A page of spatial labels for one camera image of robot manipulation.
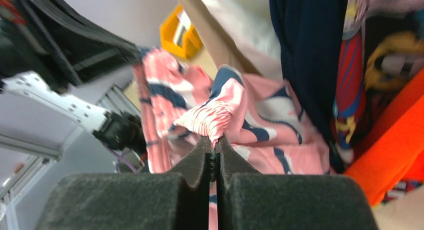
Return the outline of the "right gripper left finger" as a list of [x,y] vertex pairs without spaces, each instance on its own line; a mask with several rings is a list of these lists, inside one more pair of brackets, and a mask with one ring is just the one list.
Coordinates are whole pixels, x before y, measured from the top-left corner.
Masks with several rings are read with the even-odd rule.
[[38,230],[206,230],[211,142],[161,174],[74,174],[55,186]]

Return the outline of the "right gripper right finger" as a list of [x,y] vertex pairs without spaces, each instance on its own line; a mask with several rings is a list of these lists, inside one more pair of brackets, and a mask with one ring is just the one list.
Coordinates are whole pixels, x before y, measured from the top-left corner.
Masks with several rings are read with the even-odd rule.
[[221,230],[375,230],[357,183],[343,175],[262,174],[219,138]]

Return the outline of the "pink shark print shorts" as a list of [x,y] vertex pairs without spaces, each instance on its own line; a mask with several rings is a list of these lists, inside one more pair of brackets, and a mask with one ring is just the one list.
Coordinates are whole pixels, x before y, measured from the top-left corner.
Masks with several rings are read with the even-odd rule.
[[148,169],[169,171],[201,136],[225,136],[263,174],[323,175],[329,147],[290,83],[222,65],[211,79],[197,65],[156,47],[140,49],[134,66]]

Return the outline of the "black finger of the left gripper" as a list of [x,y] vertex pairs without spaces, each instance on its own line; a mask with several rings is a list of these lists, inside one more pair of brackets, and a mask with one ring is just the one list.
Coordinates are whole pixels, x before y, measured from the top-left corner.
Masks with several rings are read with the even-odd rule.
[[37,73],[52,90],[138,64],[138,47],[64,0],[0,0],[0,80]]

